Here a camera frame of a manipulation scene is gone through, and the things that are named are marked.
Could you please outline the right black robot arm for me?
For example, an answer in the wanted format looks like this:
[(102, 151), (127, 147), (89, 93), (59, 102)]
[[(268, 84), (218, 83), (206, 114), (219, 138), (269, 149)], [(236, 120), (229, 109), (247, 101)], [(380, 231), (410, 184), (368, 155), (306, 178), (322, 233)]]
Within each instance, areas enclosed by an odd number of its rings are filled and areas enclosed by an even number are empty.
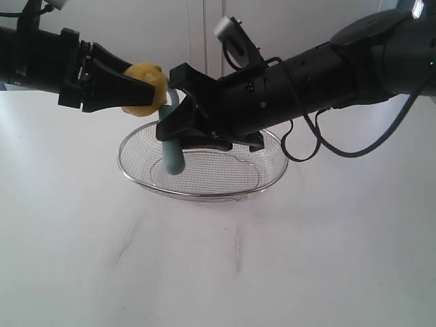
[(323, 109), (435, 94), (435, 18), (387, 10), (366, 16), (328, 42), (292, 58), (264, 59), (235, 18), (215, 34), (238, 63), (213, 79), (188, 64), (170, 71), (185, 99), (157, 124), (156, 137), (184, 149), (264, 148), (263, 129)]

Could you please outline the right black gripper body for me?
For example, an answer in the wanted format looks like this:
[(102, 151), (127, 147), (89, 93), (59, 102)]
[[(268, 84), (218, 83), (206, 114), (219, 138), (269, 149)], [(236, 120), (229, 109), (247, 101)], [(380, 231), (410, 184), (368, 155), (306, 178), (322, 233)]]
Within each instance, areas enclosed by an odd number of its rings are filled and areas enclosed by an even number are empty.
[(204, 136), (183, 138), (184, 148), (229, 151), (240, 144), (251, 152), (263, 149), (261, 130), (306, 112), (305, 67), (305, 61), (273, 59), (266, 65), (251, 65), (214, 79), (218, 92), (213, 97), (195, 99), (188, 95), (202, 107), (197, 121)]

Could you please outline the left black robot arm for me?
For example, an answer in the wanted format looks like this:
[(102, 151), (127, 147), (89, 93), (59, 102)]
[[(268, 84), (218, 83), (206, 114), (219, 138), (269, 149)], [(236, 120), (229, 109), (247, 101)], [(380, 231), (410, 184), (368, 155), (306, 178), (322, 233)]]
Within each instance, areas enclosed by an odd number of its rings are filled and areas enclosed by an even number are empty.
[(156, 88), (124, 74), (130, 63), (100, 44), (64, 28), (40, 29), (40, 18), (62, 10), (65, 1), (28, 1), (15, 18), (16, 28), (1, 28), (1, 82), (55, 93), (58, 104), (85, 113), (122, 106), (148, 106)]

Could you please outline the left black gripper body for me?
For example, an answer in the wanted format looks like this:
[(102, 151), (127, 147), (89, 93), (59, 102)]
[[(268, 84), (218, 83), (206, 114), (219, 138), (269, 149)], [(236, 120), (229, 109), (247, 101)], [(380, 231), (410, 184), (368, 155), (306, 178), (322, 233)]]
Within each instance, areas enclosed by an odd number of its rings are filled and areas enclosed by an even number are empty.
[(97, 58), (100, 44), (80, 40), (80, 34), (72, 29), (62, 29), (62, 46), (65, 51), (58, 105), (82, 110), (100, 110), (94, 95), (95, 78), (93, 62)]

